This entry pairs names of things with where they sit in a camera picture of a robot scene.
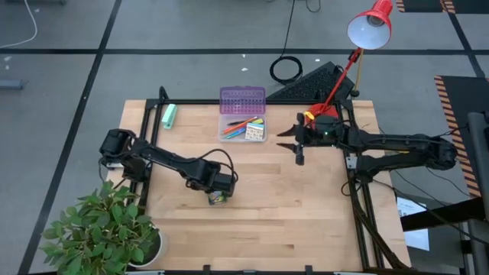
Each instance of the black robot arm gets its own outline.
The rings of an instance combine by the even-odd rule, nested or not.
[[[279,144],[292,149],[296,163],[303,165],[304,147],[338,147],[349,153],[366,150],[393,150],[400,154],[374,158],[370,156],[349,157],[348,169],[354,170],[357,178],[371,182],[383,170],[426,166],[435,170],[447,170],[455,165],[455,146],[440,136],[425,134],[369,134],[355,123],[346,125],[331,116],[320,115],[312,125],[304,125],[303,114],[297,115],[299,123],[282,135],[295,135],[296,144]]]
[[[205,193],[220,191],[224,196],[232,196],[238,180],[232,166],[231,174],[220,173],[223,163],[181,157],[149,144],[129,130],[110,130],[99,152],[103,165],[120,162],[124,167],[122,176],[128,180],[144,181],[150,162],[177,171],[186,180],[187,187]]]

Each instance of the wooden table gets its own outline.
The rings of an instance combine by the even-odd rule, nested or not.
[[[144,104],[127,101],[120,128],[139,133]],[[372,102],[355,101],[354,107],[359,127],[377,133]],[[306,109],[304,105],[268,105],[267,140],[233,144],[218,141],[218,105],[178,106],[172,129],[160,127],[157,146],[184,157],[222,148],[231,155],[239,181],[227,203],[210,206],[205,193],[187,189],[178,173],[155,165],[147,214],[170,244],[150,269],[201,270],[211,264],[212,270],[304,271],[305,265],[312,265],[314,271],[361,270],[351,200],[340,193],[347,181],[342,151],[305,148],[306,164],[297,166],[294,154],[276,145],[293,142],[293,137],[276,135],[291,127],[296,113]],[[366,154],[379,157],[383,152]],[[228,162],[220,153],[206,159]],[[108,177],[117,182],[120,174],[116,170]],[[387,172],[376,179],[390,184]],[[371,198],[379,233],[410,265],[392,190],[372,183]],[[366,231],[365,236],[374,266]]]

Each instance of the wire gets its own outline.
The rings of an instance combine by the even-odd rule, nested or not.
[[[290,17],[289,17],[289,26],[287,27],[287,34],[285,35],[285,44],[283,45],[282,54],[280,55],[280,57],[283,57],[283,54],[285,53],[285,49],[287,48],[287,41],[289,40],[290,24],[292,23],[293,8],[295,5],[296,5],[296,0],[292,0],[292,8],[290,9]]]
[[[13,43],[13,44],[7,44],[7,45],[3,45],[3,46],[0,46],[0,49],[2,48],[6,48],[6,47],[13,47],[13,46],[18,46],[20,44],[24,44],[24,43],[27,43],[29,41],[32,41],[34,38],[36,38],[37,36],[37,24],[36,24],[36,19],[34,19],[34,16],[32,15],[32,11],[31,11],[31,8],[29,7],[29,3],[28,3],[28,0],[24,0],[24,3],[25,3],[25,7],[27,8],[28,10],[28,13],[29,15],[31,16],[31,19],[32,19],[32,24],[34,25],[34,35],[27,39],[27,40],[24,40],[24,41],[21,41],[21,42],[17,42],[17,43]]]
[[[344,191],[345,186],[346,186],[347,184],[349,184],[349,183],[350,183],[350,181],[347,181],[346,183],[343,183],[343,185],[342,185],[341,192],[342,192],[342,195],[343,195],[343,196],[351,196],[351,194],[347,194],[347,193],[345,193],[345,191]],[[360,190],[360,188],[361,188],[361,183],[360,183],[360,185],[357,187],[357,189],[355,190],[355,192],[358,192],[358,190]]]
[[[217,162],[217,163],[219,163],[219,164],[221,164],[221,165],[229,168],[231,170],[231,175],[235,178],[235,182],[237,182],[238,179],[239,179],[239,176],[238,176],[238,173],[235,172],[235,165],[232,163],[231,156],[229,156],[228,152],[226,152],[223,149],[219,149],[219,148],[212,149],[212,150],[210,150],[209,152],[203,154],[200,157],[192,158],[192,159],[189,159],[189,160],[178,160],[178,159],[172,158],[172,161],[178,162],[178,163],[192,163],[192,162],[196,162],[197,160],[203,159],[204,157],[207,157],[207,156],[209,156],[210,154],[212,154],[214,152],[221,152],[221,153],[223,153],[228,158],[229,165],[226,164],[226,163],[222,163],[222,162]]]
[[[318,11],[320,11],[320,10],[321,10],[321,0],[318,0],[318,5],[319,5],[319,7],[318,7],[318,8],[317,8],[315,11],[313,11],[313,10],[312,10],[312,9],[309,7],[309,0],[306,0],[306,7],[307,7],[307,10],[308,10],[308,11],[311,11],[312,13],[315,13],[315,12],[318,12]]]
[[[380,183],[380,184],[383,184],[383,185],[385,185],[385,186],[389,186],[388,184],[386,184],[386,183],[382,183],[382,182],[379,182],[379,181],[377,181],[377,180],[374,180],[374,182],[376,182],[376,183]],[[458,228],[457,226],[455,226],[455,225],[451,224],[449,221],[445,220],[445,219],[444,219],[444,218],[442,218],[440,215],[436,214],[436,213],[435,213],[433,210],[428,209],[427,207],[425,207],[425,206],[424,206],[424,205],[422,205],[421,203],[419,203],[419,202],[415,201],[415,200],[413,199],[413,197],[408,196],[408,195],[407,195],[407,194],[405,194],[404,192],[399,191],[399,189],[397,189],[397,188],[395,188],[395,187],[392,187],[392,186],[389,186],[389,187],[390,187],[390,188],[392,188],[392,189],[393,189],[395,192],[398,192],[399,194],[401,194],[401,195],[403,195],[403,196],[407,197],[408,199],[410,199],[411,201],[413,201],[413,202],[414,202],[414,203],[416,203],[417,205],[419,205],[419,206],[423,207],[423,208],[424,208],[424,209],[425,209],[425,210],[426,210],[426,211],[427,211],[429,214],[431,214],[433,217],[435,217],[435,218],[436,218],[436,219],[438,219],[439,221],[443,222],[445,225],[448,225],[448,226],[450,226],[450,227],[454,228],[456,231],[460,232],[460,234],[463,234],[463,235],[465,235],[465,236],[467,236],[467,237],[469,237],[469,238],[472,238],[473,240],[478,241],[478,242],[480,242],[480,243],[482,243],[482,244],[489,245],[489,243],[488,243],[488,242],[486,242],[486,241],[484,241],[484,240],[481,240],[480,238],[476,238],[474,235],[472,235],[472,234],[470,234],[470,233],[467,233],[467,232],[465,232],[465,231],[461,230],[460,228]]]
[[[271,78],[273,80],[277,81],[278,83],[284,85],[284,86],[286,86],[287,84],[295,82],[296,80],[298,80],[299,78],[301,78],[303,76],[303,65],[300,62],[300,60],[297,57],[291,57],[291,56],[285,57],[284,56],[285,49],[287,48],[287,41],[289,40],[290,25],[292,23],[292,16],[293,16],[293,10],[294,10],[295,5],[296,5],[296,0],[293,0],[292,1],[292,8],[290,9],[289,25],[287,27],[287,34],[285,35],[285,43],[283,44],[282,54],[274,62],[272,62],[272,64],[270,65],[270,69],[269,69]],[[275,75],[275,66],[282,60],[290,60],[290,61],[294,62],[295,64],[297,64],[299,69],[298,69],[295,76],[292,76],[289,79],[280,79]]]
[[[463,129],[463,128],[467,128],[467,127],[468,127],[468,126],[464,126],[464,127],[456,128],[455,130],[452,130],[452,131],[447,131],[447,132],[445,132],[444,134],[439,134],[439,135],[437,135],[436,137],[442,137],[442,136],[445,136],[445,135],[449,135],[449,134],[452,134],[453,132],[455,132],[455,131],[457,131],[457,130],[460,130],[460,129]],[[385,134],[384,130],[382,130],[382,128],[381,128],[381,127],[379,127],[379,130],[381,130],[382,134]],[[425,167],[425,168],[426,168],[426,169],[428,170],[428,172],[430,172],[430,173],[431,173],[433,176],[436,176],[436,177],[438,177],[438,178],[440,178],[440,179],[442,179],[442,180],[448,181],[448,182],[449,182],[449,183],[451,183],[451,184],[452,184],[452,185],[453,185],[453,186],[454,186],[454,187],[455,187],[455,188],[456,188],[456,189],[457,189],[457,190],[458,190],[460,193],[462,193],[462,194],[466,195],[467,197],[471,198],[471,197],[470,197],[470,196],[469,196],[469,195],[468,195],[466,192],[464,192],[464,191],[462,191],[460,188],[458,188],[458,186],[457,186],[457,185],[456,185],[454,182],[452,182],[451,180],[449,180],[449,179],[447,179],[447,178],[445,178],[445,177],[443,177],[443,176],[439,176],[439,175],[435,174],[435,173],[434,173],[433,171],[431,171],[431,170],[430,170],[428,167]],[[398,175],[399,175],[401,178],[403,178],[403,176],[401,176],[401,175],[399,174],[399,172],[397,172],[397,171],[394,171],[394,172],[396,172],[396,173],[397,173],[397,174],[398,174]]]
[[[443,133],[443,134],[436,135],[435,137],[443,137],[443,136],[447,136],[447,135],[450,135],[450,134],[455,133],[455,132],[456,132],[456,131],[458,131],[458,130],[461,130],[461,129],[466,129],[466,128],[468,128],[468,125],[463,126],[463,127],[459,127],[459,128],[456,128],[456,129],[453,129],[453,130],[451,130],[451,131],[447,131],[447,132],[445,132],[445,133]]]
[[[125,181],[126,179],[122,179],[119,183],[117,183],[113,189],[117,189],[121,184],[123,184],[123,182]]]
[[[435,174],[435,173],[434,173],[433,171],[431,171],[431,170],[430,170],[428,167],[425,167],[425,168],[426,168],[426,169],[428,170],[428,172],[430,172],[430,173],[431,173],[433,176],[436,176],[437,178],[440,178],[440,179],[442,179],[442,180],[448,181],[448,182],[449,182],[449,183],[451,183],[451,184],[452,184],[452,185],[453,185],[453,186],[454,186],[454,187],[455,187],[455,188],[456,188],[456,189],[457,189],[457,190],[458,190],[460,193],[462,193],[462,194],[466,195],[467,197],[471,198],[471,197],[470,197],[470,195],[468,195],[466,192],[464,192],[464,191],[462,191],[460,188],[458,188],[458,186],[457,186],[457,185],[456,185],[454,182],[452,182],[451,180],[449,180],[449,179],[447,179],[447,178],[445,178],[445,177],[443,177],[443,176],[439,176],[439,175]]]
[[[397,173],[397,175],[400,176],[401,179],[403,179],[405,182],[409,183],[410,185],[414,186],[416,189],[418,189],[419,191],[421,191],[422,193],[424,193],[425,195],[427,195],[428,197],[432,198],[433,200],[435,200],[437,203],[439,203],[440,205],[443,205],[443,206],[447,206],[445,203],[443,202],[440,202],[438,199],[436,199],[434,196],[430,195],[427,191],[421,189],[419,186],[417,186],[416,184],[414,183],[411,183],[409,180],[406,180],[405,177],[403,177],[403,175],[401,175],[399,172],[397,172],[396,170],[392,170],[394,171],[395,173]]]

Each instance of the black cable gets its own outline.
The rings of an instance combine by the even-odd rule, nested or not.
[[[218,162],[219,164],[229,168],[231,170],[231,175],[235,178],[235,182],[238,181],[239,179],[239,176],[238,176],[238,173],[235,172],[235,165],[232,163],[232,159],[231,159],[231,156],[229,156],[228,152],[226,152],[225,150],[223,149],[212,149],[210,150],[209,152],[203,154],[202,156],[200,157],[196,157],[196,158],[192,158],[192,159],[189,159],[189,160],[177,160],[177,159],[174,159],[172,158],[171,160],[174,161],[174,162],[178,162],[178,163],[192,163],[192,162],[196,162],[197,160],[200,160],[200,159],[203,159],[204,157],[207,157],[209,156],[210,154],[214,153],[214,152],[221,152],[223,153],[229,160],[229,165],[226,164],[226,163],[222,163],[222,162]]]
[[[342,185],[342,188],[341,188],[341,190],[340,190],[340,191],[342,192],[342,195],[343,195],[343,196],[351,196],[351,194],[347,194],[347,193],[345,193],[345,191],[344,191],[345,186],[346,186],[347,184],[349,184],[349,183],[350,183],[350,181],[347,181],[346,183],[343,183],[343,185]],[[360,186],[358,186],[358,188],[355,190],[355,192],[358,192],[358,190],[360,190],[360,188],[361,188],[361,183],[360,183]]]
[[[436,137],[443,137],[443,136],[447,136],[447,135],[450,135],[450,134],[455,133],[455,132],[456,132],[456,131],[458,131],[458,130],[461,130],[461,129],[466,129],[466,128],[468,128],[468,125],[466,125],[466,126],[462,126],[462,127],[459,127],[459,128],[455,128],[455,129],[450,130],[450,131],[447,131],[447,132],[445,132],[445,133],[443,133],[443,134],[436,135],[436,136],[435,136],[435,138],[436,138]]]
[[[396,170],[393,170],[394,172],[397,173],[397,175],[399,175],[401,177],[401,179],[403,179],[405,182],[409,183],[410,185],[414,186],[416,189],[418,189],[419,191],[421,191],[422,193],[424,193],[425,195],[427,195],[428,197],[430,197],[431,199],[433,199],[434,201],[436,201],[437,203],[439,203],[440,205],[442,206],[448,206],[447,204],[443,203],[443,202],[440,202],[438,199],[436,199],[434,196],[430,195],[427,191],[421,189],[419,186],[417,186],[416,184],[414,183],[411,183],[409,180],[406,180],[406,178],[404,178],[399,172],[397,172]],[[457,212],[458,214],[460,215],[464,215],[464,216],[467,216],[467,217],[470,217],[470,218],[475,218],[475,219],[478,219],[477,217],[474,217],[472,215],[469,215],[463,211],[460,211],[460,210],[454,210],[454,212]]]
[[[290,24],[292,23],[293,8],[294,8],[295,4],[296,4],[296,0],[293,0],[292,1],[292,8],[290,9],[289,26],[287,27],[287,34],[285,36],[285,43],[283,45],[282,54],[280,55],[279,58],[277,58],[277,60],[275,60],[270,65],[270,76],[272,77],[272,79],[274,79],[275,81],[277,81],[278,83],[280,83],[282,85],[287,85],[289,83],[293,83],[303,75],[303,65],[301,64],[300,60],[297,57],[290,57],[290,56],[285,57],[284,56],[285,49],[287,48],[287,41],[289,40]],[[295,76],[292,76],[289,79],[280,79],[275,75],[275,66],[282,60],[290,60],[290,61],[294,62],[295,64],[297,64],[297,66],[299,67],[299,71],[297,72],[297,74]]]
[[[306,7],[307,7],[307,10],[308,11],[311,11],[312,13],[315,13],[315,12],[318,12],[321,10],[321,0],[318,0],[318,9],[316,9],[315,11],[313,11],[310,7],[309,7],[309,0],[306,0]]]
[[[382,183],[382,182],[379,182],[379,181],[377,181],[377,180],[374,180],[374,182],[376,182],[376,183],[380,183],[380,184],[383,184],[383,185],[385,185],[385,186],[389,186],[388,184],[386,184],[386,183]],[[476,238],[474,235],[472,235],[472,234],[470,234],[470,233],[467,233],[467,232],[465,232],[465,231],[461,230],[460,228],[458,228],[457,226],[455,226],[455,225],[451,224],[449,221],[445,220],[444,218],[442,218],[440,215],[436,214],[436,213],[435,213],[434,211],[432,211],[431,209],[428,209],[427,207],[425,207],[425,206],[424,206],[424,205],[422,205],[421,203],[419,203],[419,202],[415,201],[415,200],[413,199],[413,197],[406,195],[405,193],[403,193],[403,192],[399,191],[399,189],[397,189],[397,188],[395,188],[395,187],[392,187],[392,186],[389,186],[389,187],[390,187],[390,188],[392,188],[394,191],[398,192],[399,194],[401,194],[401,195],[403,195],[403,196],[407,197],[409,200],[413,201],[413,202],[414,202],[414,203],[416,203],[417,205],[419,205],[419,206],[423,207],[423,208],[424,208],[424,209],[425,209],[425,210],[426,210],[426,211],[427,211],[429,214],[431,214],[433,217],[435,217],[435,218],[436,218],[436,219],[438,219],[439,221],[443,222],[445,225],[448,225],[448,226],[450,226],[450,227],[454,228],[456,231],[460,232],[460,234],[463,234],[463,235],[465,235],[465,236],[467,236],[467,237],[469,237],[469,238],[472,238],[474,241],[478,241],[478,242],[480,242],[480,243],[482,243],[482,244],[489,245],[489,243],[488,243],[488,242],[486,242],[486,241],[484,241],[484,240],[481,240],[480,238]]]
[[[390,189],[392,189],[392,191],[394,192],[394,197],[396,197],[396,203],[397,203],[397,197],[398,197],[397,192],[396,192],[397,190],[396,190],[396,189],[395,189],[395,188],[394,188],[392,185],[388,185],[387,183],[382,183],[382,182],[380,182],[380,181],[378,181],[378,180],[375,180],[375,179],[372,179],[372,180],[373,180],[374,182],[376,182],[376,183],[379,183],[379,184],[385,185],[385,186],[389,187]]]
[[[430,195],[427,191],[421,189],[419,186],[417,186],[416,184],[414,183],[411,183],[409,180],[406,180],[405,177],[403,177],[403,175],[401,175],[399,172],[397,172],[396,170],[392,170],[394,171],[395,173],[397,173],[397,175],[400,176],[401,179],[403,179],[405,182],[409,183],[411,186],[415,187],[416,189],[418,189],[420,192],[424,193],[425,195],[427,195],[428,197],[432,198],[433,200],[435,200],[437,203],[439,203],[440,205],[443,205],[443,206],[447,206],[445,203],[443,202],[440,202],[438,199],[436,199],[434,196]]]
[[[466,195],[467,197],[471,198],[471,197],[470,197],[470,195],[468,195],[466,192],[464,192],[464,191],[462,191],[460,188],[458,188],[458,186],[457,186],[457,185],[456,185],[454,182],[452,182],[451,180],[449,180],[449,179],[447,179],[447,178],[445,178],[445,177],[443,177],[443,176],[439,176],[439,175],[435,174],[435,173],[434,173],[433,171],[431,171],[431,170],[430,170],[428,167],[425,167],[425,168],[426,168],[426,169],[428,170],[428,172],[430,172],[430,173],[431,173],[433,176],[436,176],[437,178],[440,178],[440,179],[442,179],[442,180],[448,181],[448,182],[449,182],[449,183],[451,183],[451,184],[452,184],[452,185],[453,185],[453,186],[454,186],[454,187],[455,187],[455,188],[456,188],[456,189],[457,189],[457,190],[458,190],[460,193],[462,193],[462,194]]]
[[[125,181],[126,179],[122,179],[119,183],[117,183],[113,189],[117,189],[121,184],[123,184],[123,182]]]

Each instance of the white pot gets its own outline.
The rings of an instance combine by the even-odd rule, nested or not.
[[[149,262],[146,264],[133,264],[132,262],[129,262],[129,265],[132,267],[136,268],[141,268],[141,267],[147,267],[148,265],[152,264],[160,255],[165,255],[168,249],[168,240],[167,236],[163,233],[161,233],[161,230],[158,231],[158,236],[160,236],[160,249],[158,249],[158,253],[154,255],[154,258],[151,259]]]

